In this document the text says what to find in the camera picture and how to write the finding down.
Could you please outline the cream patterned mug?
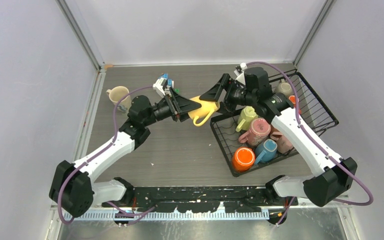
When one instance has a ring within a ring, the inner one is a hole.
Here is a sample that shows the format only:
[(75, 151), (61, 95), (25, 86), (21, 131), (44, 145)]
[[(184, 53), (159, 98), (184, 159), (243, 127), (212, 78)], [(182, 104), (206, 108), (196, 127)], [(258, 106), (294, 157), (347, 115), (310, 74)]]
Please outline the cream patterned mug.
[(118, 111), (122, 114), (127, 114), (132, 105), (129, 93), (129, 89), (125, 86), (116, 86), (106, 90), (109, 100), (117, 106)]

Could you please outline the orange mug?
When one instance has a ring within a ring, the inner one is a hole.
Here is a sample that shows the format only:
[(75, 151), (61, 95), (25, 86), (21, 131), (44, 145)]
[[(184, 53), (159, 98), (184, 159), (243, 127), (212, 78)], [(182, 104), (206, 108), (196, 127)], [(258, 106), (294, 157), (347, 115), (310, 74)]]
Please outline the orange mug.
[(232, 166), (236, 172), (246, 172), (255, 163), (256, 155), (249, 147), (239, 147), (233, 154)]

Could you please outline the yellow mug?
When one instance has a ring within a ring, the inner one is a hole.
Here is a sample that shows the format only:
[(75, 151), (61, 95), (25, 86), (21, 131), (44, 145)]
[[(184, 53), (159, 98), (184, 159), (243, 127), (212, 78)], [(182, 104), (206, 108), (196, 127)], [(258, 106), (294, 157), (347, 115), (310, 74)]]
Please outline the yellow mug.
[(196, 127), (201, 127), (210, 119), (212, 114), (220, 109), (219, 102), (200, 100), (200, 96), (192, 97), (190, 100), (201, 105), (200, 108), (188, 113), (188, 116), (192, 119), (192, 122)]

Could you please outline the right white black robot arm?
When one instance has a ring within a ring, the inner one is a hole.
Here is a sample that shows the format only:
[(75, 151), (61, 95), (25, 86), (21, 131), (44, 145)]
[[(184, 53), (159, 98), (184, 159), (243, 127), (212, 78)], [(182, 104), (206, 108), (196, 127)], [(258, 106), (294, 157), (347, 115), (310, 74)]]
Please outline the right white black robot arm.
[(268, 73), (262, 67), (243, 70), (236, 79), (224, 73), (199, 99), (219, 104), (219, 111), (227, 115), (233, 114), (238, 105), (254, 108), (256, 114), (284, 134), (303, 157), (311, 175), (280, 175), (268, 182), (265, 198), (271, 205), (279, 205), (285, 197), (299, 197), (323, 207), (331, 201), (339, 202), (338, 197), (356, 180), (357, 162), (351, 157), (341, 157), (328, 147), (309, 128), (288, 97), (273, 92)]

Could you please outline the lime green mug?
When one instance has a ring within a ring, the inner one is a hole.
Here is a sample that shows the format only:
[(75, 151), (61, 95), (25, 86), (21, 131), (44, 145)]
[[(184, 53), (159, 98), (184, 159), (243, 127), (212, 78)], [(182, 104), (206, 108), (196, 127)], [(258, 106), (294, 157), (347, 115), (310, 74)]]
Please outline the lime green mug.
[(251, 122), (257, 118), (258, 118), (258, 115), (252, 106), (244, 107), (240, 112), (235, 131), (236, 132), (248, 131), (250, 128)]

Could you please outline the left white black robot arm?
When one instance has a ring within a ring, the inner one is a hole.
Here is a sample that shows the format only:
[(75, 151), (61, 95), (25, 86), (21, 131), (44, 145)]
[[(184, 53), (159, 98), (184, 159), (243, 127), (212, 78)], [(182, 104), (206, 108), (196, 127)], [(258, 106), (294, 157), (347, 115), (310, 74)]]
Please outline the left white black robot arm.
[(114, 136), (95, 151), (69, 163), (64, 160), (56, 167), (49, 197), (57, 204), (60, 219), (65, 224), (63, 212), (72, 218), (82, 216), (96, 204), (115, 201), (121, 207), (133, 202), (131, 185), (120, 177), (107, 182), (97, 182), (97, 178), (116, 161), (141, 146), (150, 135), (149, 126), (172, 118), (183, 122), (188, 113), (202, 105), (183, 97), (173, 89), (162, 99), (151, 104), (145, 95), (133, 98), (126, 122), (115, 128)]

